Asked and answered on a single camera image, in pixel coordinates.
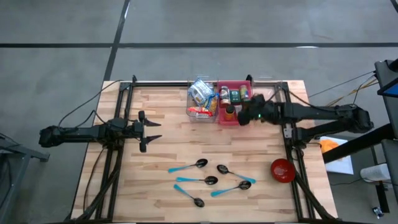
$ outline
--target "black spoon head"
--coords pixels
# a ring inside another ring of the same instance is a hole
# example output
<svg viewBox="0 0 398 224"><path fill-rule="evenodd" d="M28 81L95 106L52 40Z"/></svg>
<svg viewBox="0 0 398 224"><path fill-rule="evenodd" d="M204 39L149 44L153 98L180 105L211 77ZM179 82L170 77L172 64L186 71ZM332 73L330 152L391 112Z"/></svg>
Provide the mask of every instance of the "black spoon head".
<svg viewBox="0 0 398 224"><path fill-rule="evenodd" d="M239 186L238 186L241 190L247 190L247 189L249 189L250 187L251 187L251 183L249 182L249 181L246 181L246 180L244 180L244 181L242 181L242 182L240 182L239 183Z"/></svg>
<svg viewBox="0 0 398 224"><path fill-rule="evenodd" d="M222 174L227 174L229 173L228 168L224 165L218 165L217 166L217 170L218 172L222 173Z"/></svg>
<svg viewBox="0 0 398 224"><path fill-rule="evenodd" d="M207 165L207 163L208 163L207 159L199 159L195 165L201 168Z"/></svg>
<svg viewBox="0 0 398 224"><path fill-rule="evenodd" d="M203 208L205 206L205 202L200 198L194 198L193 203L195 203L195 205L200 208Z"/></svg>
<svg viewBox="0 0 398 224"><path fill-rule="evenodd" d="M208 176L205 178L205 183L208 185L217 184L218 178L214 176Z"/></svg>

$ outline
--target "cable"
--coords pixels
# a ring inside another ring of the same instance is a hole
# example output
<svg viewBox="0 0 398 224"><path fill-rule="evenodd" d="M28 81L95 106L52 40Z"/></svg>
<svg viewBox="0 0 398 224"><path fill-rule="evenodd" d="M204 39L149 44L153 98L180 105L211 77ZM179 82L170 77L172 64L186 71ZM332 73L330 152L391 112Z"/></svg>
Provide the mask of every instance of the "cable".
<svg viewBox="0 0 398 224"><path fill-rule="evenodd" d="M373 83L373 84L371 84L371 83L368 83L366 86L364 86L364 88L367 88L367 87L369 87L369 86L373 86L373 85L375 85L375 84L378 84L379 82L377 82L377 83ZM363 83L358 87L358 89L356 90L356 93L355 93L355 98L354 98L354 102L353 102L353 104L355 104L355 101L356 101L356 96L358 95L358 92L360 91L360 89L361 89L361 87L362 87L362 85L363 85Z"/></svg>
<svg viewBox="0 0 398 224"><path fill-rule="evenodd" d="M333 106L334 104L336 104L337 102L339 102L340 100L342 100L344 97L350 96L350 95L352 95L352 94L354 94L354 93L357 93L359 90L362 90L362 89L364 89L364 88L367 88L367 87L369 87L369 86L372 86L372 85L373 85L372 83L374 83L376 80L377 80L377 79L375 78L375 79L371 80L369 83L367 83L367 84L365 84L365 85L364 85L364 83L362 83L362 84L358 87L358 89L354 89L354 90L352 90L350 93L348 93L347 95L341 96L341 97L339 97L339 98L337 98L337 99L335 99L335 100L329 102L329 103L327 104L327 106Z"/></svg>
<svg viewBox="0 0 398 224"><path fill-rule="evenodd" d="M349 182L349 183L339 183L339 184L330 184L331 186L337 186L337 185L349 185L349 184L353 184L353 183L355 183L355 182L358 182L358 181L360 181L360 180L362 180L362 178L360 178L360 179L358 179L358 180L354 180L354 181L352 181L352 182Z"/></svg>
<svg viewBox="0 0 398 224"><path fill-rule="evenodd" d="M355 182L358 182L358 181L360 181L360 180L368 180L368 181L371 181L371 182L380 182L381 180L370 180L370 179L367 179L367 178L360 178L360 179L358 179L358 180L354 180L354 181L352 181L352 182L348 182L348 183L339 183L339 184L330 184L331 186L337 186L337 185L349 185L349 184L353 184L353 183L355 183ZM384 183L384 184L392 184L393 186L398 186L398 184L393 184L393 183L391 183L391 182L385 182L385 181L381 181L382 183Z"/></svg>
<svg viewBox="0 0 398 224"><path fill-rule="evenodd" d="M293 154L292 154L293 151L296 151L297 158L294 158L294 157L293 157ZM293 160L297 161L297 159L299 158L299 152L300 152L300 158L304 158L304 151L301 150L301 149L294 148L294 149L291 150L291 152L290 152L290 155L292 156L292 159L293 159Z"/></svg>
<svg viewBox="0 0 398 224"><path fill-rule="evenodd" d="M15 144L18 144L18 142L16 142L15 140L13 140L13 138L11 138L11 137L9 137L9 136L6 136L5 134L3 134L3 133L0 133L0 135L2 135L3 137L5 137L5 138L8 138L8 139L10 139L13 143L15 143Z"/></svg>
<svg viewBox="0 0 398 224"><path fill-rule="evenodd" d="M88 117L87 117L82 123L80 123L79 125L76 125L75 128L79 128L80 126L82 126L83 124L85 124L85 123L89 120L89 118L91 117L91 115L93 115L94 111L95 111L95 110L92 110L91 113L90 113L90 115L88 115Z"/></svg>
<svg viewBox="0 0 398 224"><path fill-rule="evenodd" d="M90 186L90 182L91 182L91 179L93 178L93 174L94 174L95 168L97 166L98 161L100 160L100 157L101 157L102 152L104 151L104 149L105 149L105 147L102 148L101 152L99 153L99 155L97 157L97 160L95 160L93 169L91 170L90 178L88 179L88 183L87 183L86 190L85 190L85 196L83 198L83 213L86 210L85 207L86 207L86 198L87 198L87 193L88 193L88 187Z"/></svg>
<svg viewBox="0 0 398 224"><path fill-rule="evenodd" d="M318 92L318 93L312 94L312 95L309 96L309 98L310 98L310 97L313 97L313 96L316 96L316 95L318 95L318 94L324 93L324 92L326 92L326 91L328 91L328 90L331 90L332 88L336 88L336 87L338 87L338 86L344 85L345 83L351 82L351 81L353 81L353 80L355 80L355 79L357 79L357 78L361 78L361 77L363 77L363 76L365 76L365 75L369 75L370 73L374 73L374 72L375 72L375 71L371 71L371 72L365 73L365 74L363 74L363 75L360 75L360 76L358 76L358 77L352 78L352 79L350 79L350 80L348 80L348 81L345 81L345 82L343 82L343 83L337 84L337 85L335 85L335 86L332 86L332 87L330 87L330 88L327 88L326 90L322 90L322 91L320 91L320 92Z"/></svg>
<svg viewBox="0 0 398 224"><path fill-rule="evenodd" d="M75 112L76 110L78 110L79 108L81 108L82 106L86 105L88 102L90 102L91 100L93 100L94 98L96 98L99 94L102 93L102 91L104 91L105 89L107 89L109 86L113 85L116 82L120 82L122 80L116 80L114 82L112 82L111 84L107 85L106 87L104 87L101 91L99 91L95 96L93 96L92 98L90 98L89 100L87 100L86 102L84 102L82 105L76 107L74 110L72 110L71 112L67 113L67 115L65 115L60 122L58 123L58 130L61 130L61 123L62 121L67 118L69 115L71 115L73 112Z"/></svg>
<svg viewBox="0 0 398 224"><path fill-rule="evenodd" d="M311 106L312 108L318 109L318 110L322 110L322 111L327 111L327 112L336 112L336 111L351 111L354 108L350 108L350 109L346 109L346 110L342 110L342 109L333 109L333 110L328 110L328 109L324 109L324 108L320 108L318 106L314 106L312 104L310 104L309 102L306 102L305 100L301 99L300 97L298 97L296 94L292 93L290 90L287 90L291 95L293 95L294 97L296 97L298 100L300 100L301 102L305 103L306 105Z"/></svg>

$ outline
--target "orange object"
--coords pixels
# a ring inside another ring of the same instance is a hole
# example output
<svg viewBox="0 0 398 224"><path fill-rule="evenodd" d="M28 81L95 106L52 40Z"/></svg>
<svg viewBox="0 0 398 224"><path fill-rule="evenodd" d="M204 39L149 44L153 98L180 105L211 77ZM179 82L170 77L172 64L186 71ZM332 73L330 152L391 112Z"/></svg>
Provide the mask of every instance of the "orange object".
<svg viewBox="0 0 398 224"><path fill-rule="evenodd" d="M321 144L322 153L330 151L330 150L336 148L337 146L339 146L339 144L337 142L334 142L330 139L321 140L320 144Z"/></svg>
<svg viewBox="0 0 398 224"><path fill-rule="evenodd" d="M231 121L234 118L235 107L233 105L228 105L225 109L224 119Z"/></svg>

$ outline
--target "clear plastic bin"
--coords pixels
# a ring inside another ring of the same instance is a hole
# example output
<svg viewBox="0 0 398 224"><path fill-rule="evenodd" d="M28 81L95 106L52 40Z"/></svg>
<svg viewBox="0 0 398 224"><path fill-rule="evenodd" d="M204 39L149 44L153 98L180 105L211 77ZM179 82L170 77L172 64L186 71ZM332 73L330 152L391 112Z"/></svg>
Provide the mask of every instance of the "clear plastic bin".
<svg viewBox="0 0 398 224"><path fill-rule="evenodd" d="M216 94L217 93L217 85L218 85L218 79L215 79L213 77L209 77L207 75L199 75L196 76L195 78L192 79L188 79L188 88L191 86L191 84L197 79L200 78L202 79L202 81L204 81L205 83L209 83L209 85L213 86L213 92ZM208 118L202 118L200 116L197 116L196 112L191 112L189 111L190 107L193 106L198 106L197 103L193 100L193 97L189 94L188 90L187 90L187 108L186 108L186 113L189 117L189 120L192 123L214 123L217 119L218 116L218 105L216 107L216 111L214 113L213 116L208 117Z"/></svg>

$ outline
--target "red plastic bin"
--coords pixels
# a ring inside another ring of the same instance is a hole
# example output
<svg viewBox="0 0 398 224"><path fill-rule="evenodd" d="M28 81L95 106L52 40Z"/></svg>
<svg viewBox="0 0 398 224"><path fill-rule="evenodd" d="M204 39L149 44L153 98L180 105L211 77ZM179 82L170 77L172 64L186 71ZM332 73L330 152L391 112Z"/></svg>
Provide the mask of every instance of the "red plastic bin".
<svg viewBox="0 0 398 224"><path fill-rule="evenodd" d="M252 89L250 85L250 81L218 81L217 83L217 91L218 93L221 90L222 86L227 86L228 89L231 90L239 90L241 85L246 85L246 88L248 89L249 97L251 98L252 96ZM221 107L221 99L218 99L218 122L221 125L239 125L238 118L236 116L236 113L234 114L234 118L231 121L227 121L224 119L225 116L225 108Z"/></svg>

